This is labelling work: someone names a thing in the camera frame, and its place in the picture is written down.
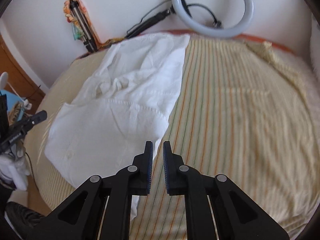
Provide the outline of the left hand white glove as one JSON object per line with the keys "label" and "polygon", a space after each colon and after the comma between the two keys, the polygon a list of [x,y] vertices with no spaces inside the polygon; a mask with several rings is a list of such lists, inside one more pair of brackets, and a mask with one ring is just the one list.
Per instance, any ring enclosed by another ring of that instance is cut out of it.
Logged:
{"label": "left hand white glove", "polygon": [[26,191],[31,175],[21,141],[1,154],[1,185],[11,190]]}

